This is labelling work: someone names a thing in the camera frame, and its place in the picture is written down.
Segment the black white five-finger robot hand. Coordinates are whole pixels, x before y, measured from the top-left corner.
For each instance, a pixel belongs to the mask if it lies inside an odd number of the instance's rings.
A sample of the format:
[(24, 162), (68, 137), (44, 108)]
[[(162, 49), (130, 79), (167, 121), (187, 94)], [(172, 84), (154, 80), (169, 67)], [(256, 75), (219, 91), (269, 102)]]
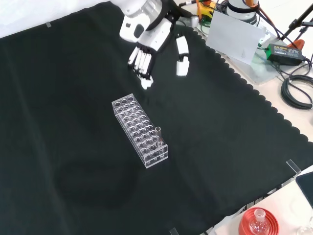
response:
[(193, 15), (173, 0), (116, 0), (112, 3), (124, 14), (120, 37), (136, 43), (128, 65), (146, 90), (154, 82), (151, 75), (154, 55), (165, 44), (176, 21)]

